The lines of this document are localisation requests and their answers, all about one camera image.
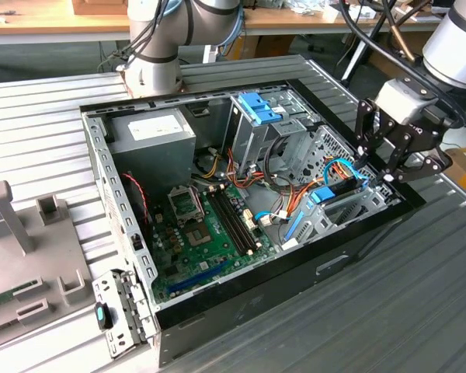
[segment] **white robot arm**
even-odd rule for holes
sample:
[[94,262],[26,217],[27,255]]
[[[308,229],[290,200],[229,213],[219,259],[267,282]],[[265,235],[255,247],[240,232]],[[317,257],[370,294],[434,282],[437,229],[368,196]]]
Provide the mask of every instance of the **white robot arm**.
[[176,92],[181,45],[228,45],[241,32],[240,0],[130,0],[133,54],[122,67],[133,97]]

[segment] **slotted metal surface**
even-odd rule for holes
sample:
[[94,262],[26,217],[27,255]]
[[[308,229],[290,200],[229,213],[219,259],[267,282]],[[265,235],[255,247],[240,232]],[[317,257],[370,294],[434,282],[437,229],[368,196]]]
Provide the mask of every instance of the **slotted metal surface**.
[[[355,99],[300,57],[183,67],[190,89],[299,78],[352,126]],[[14,207],[66,198],[90,270],[118,266],[77,106],[125,99],[116,74],[0,84],[0,180]],[[364,261],[165,371],[466,371],[466,199],[439,177]],[[0,371],[154,371],[148,347],[111,362],[87,308],[0,349]]]

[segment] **circuit board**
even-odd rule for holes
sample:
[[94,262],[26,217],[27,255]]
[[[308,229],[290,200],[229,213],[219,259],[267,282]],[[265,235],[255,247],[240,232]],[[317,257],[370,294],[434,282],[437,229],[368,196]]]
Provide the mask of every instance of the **circuit board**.
[[[239,192],[229,186],[224,193],[238,217],[243,219],[246,207]],[[154,214],[162,216],[152,236],[152,258],[158,270],[152,289],[157,302],[166,302],[276,253],[268,237],[256,229],[250,234],[257,250],[252,255],[242,255],[212,208],[211,195],[197,197],[203,207],[203,221],[189,221],[181,228],[167,201],[152,208]],[[190,278],[195,280],[187,286]]]
[[25,289],[25,288],[28,288],[29,286],[33,286],[37,283],[36,280],[34,281],[30,281],[30,282],[26,282],[25,284],[22,284],[20,286],[17,286],[11,290],[8,290],[8,291],[4,291],[3,293],[0,293],[0,305],[3,305],[4,303],[7,303],[7,302],[10,302],[11,300],[14,299],[14,293],[16,291],[19,291],[19,290],[22,290],[22,289]]

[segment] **aluminum extrusion table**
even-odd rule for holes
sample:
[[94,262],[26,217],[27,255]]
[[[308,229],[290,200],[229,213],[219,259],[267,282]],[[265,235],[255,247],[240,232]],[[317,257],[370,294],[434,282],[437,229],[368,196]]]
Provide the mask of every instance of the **aluminum extrusion table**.
[[[183,67],[191,89],[299,78],[352,126],[356,99],[301,57]],[[126,99],[117,74],[0,84],[0,180],[14,208],[67,199],[93,277],[121,258],[89,162],[79,105]],[[165,371],[466,371],[466,197],[412,184],[425,208],[364,261],[169,365]],[[112,362],[92,308],[0,348],[0,371],[153,371],[149,347]]]

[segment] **yellow cable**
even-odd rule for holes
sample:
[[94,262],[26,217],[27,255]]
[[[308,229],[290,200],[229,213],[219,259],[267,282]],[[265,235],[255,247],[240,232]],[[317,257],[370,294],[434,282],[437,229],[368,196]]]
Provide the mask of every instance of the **yellow cable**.
[[204,179],[209,179],[210,177],[212,177],[216,173],[218,158],[219,157],[217,157],[217,156],[214,158],[214,163],[212,165],[212,170],[209,173],[207,173],[206,175],[202,176]]

